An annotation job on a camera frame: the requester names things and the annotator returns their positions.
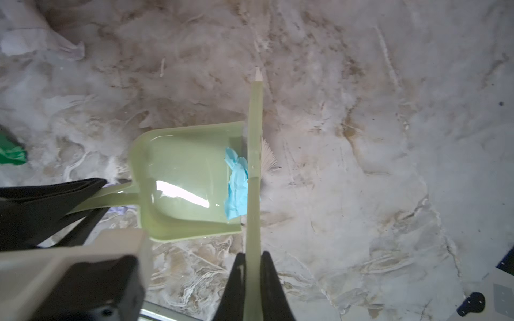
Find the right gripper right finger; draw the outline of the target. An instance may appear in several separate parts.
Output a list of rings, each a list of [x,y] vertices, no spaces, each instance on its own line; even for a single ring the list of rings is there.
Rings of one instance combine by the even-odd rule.
[[[261,256],[260,296],[263,321],[295,321],[268,251]]]

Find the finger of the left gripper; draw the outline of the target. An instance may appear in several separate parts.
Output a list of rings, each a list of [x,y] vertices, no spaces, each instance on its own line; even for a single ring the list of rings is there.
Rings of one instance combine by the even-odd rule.
[[[91,234],[92,230],[96,227],[96,225],[104,217],[108,210],[108,207],[104,207],[81,211],[65,216],[62,221],[65,219],[71,220],[77,216],[80,222],[59,242],[57,242],[54,247],[82,246],[87,240],[88,236]]]
[[[105,179],[92,178],[55,185],[1,188],[1,250],[35,250],[40,244],[80,222],[72,210],[100,191]]]

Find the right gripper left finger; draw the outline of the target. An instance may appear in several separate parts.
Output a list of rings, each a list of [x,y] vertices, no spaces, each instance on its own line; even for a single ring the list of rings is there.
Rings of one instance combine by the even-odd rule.
[[[246,254],[238,253],[213,321],[243,321],[246,296]]]

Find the green scrap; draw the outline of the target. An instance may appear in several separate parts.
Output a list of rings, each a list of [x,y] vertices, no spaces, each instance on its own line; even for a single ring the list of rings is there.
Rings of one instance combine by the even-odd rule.
[[[10,133],[1,130],[0,163],[2,165],[24,165],[27,152]]]

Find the cyan scrap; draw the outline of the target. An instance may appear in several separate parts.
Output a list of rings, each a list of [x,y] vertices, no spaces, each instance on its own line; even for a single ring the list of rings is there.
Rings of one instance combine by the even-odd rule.
[[[225,162],[231,174],[224,210],[227,219],[232,220],[248,213],[248,162],[230,147],[226,148]]]

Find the green dustpan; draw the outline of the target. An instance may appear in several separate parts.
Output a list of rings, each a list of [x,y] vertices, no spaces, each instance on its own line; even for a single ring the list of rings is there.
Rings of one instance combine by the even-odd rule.
[[[138,226],[156,242],[239,234],[224,211],[226,148],[242,148],[242,121],[146,132],[128,153],[129,183],[105,187],[72,211],[134,205]]]

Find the green hand brush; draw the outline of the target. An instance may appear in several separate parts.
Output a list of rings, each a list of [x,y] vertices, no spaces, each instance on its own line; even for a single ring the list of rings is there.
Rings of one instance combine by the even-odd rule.
[[[244,320],[262,320],[260,294],[260,183],[263,122],[263,75],[256,69],[248,111],[248,213],[246,220],[246,290]]]

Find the lavender scrap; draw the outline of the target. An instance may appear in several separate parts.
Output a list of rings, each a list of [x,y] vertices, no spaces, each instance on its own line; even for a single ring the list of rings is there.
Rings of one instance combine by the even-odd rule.
[[[118,186],[118,184],[114,183],[107,183],[104,188],[112,187],[112,186]],[[108,209],[107,214],[108,215],[124,215],[127,213],[127,211],[131,208],[130,205],[123,205],[118,207],[111,207]]]

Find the white scrap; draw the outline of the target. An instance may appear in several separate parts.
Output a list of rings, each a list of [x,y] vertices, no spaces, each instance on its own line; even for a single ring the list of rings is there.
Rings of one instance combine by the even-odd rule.
[[[73,44],[54,31],[45,17],[30,1],[2,1],[1,12],[12,25],[1,39],[1,51],[19,56],[36,51],[53,52],[61,59],[79,61],[85,58],[85,45]]]

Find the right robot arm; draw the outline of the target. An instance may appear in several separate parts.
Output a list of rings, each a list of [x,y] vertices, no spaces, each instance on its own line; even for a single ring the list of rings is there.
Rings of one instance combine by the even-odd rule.
[[[243,320],[246,299],[246,255],[239,253],[230,272],[214,320]],[[260,307],[263,320],[294,320],[269,252],[260,263]],[[471,293],[450,320],[513,320],[513,250],[510,250]]]

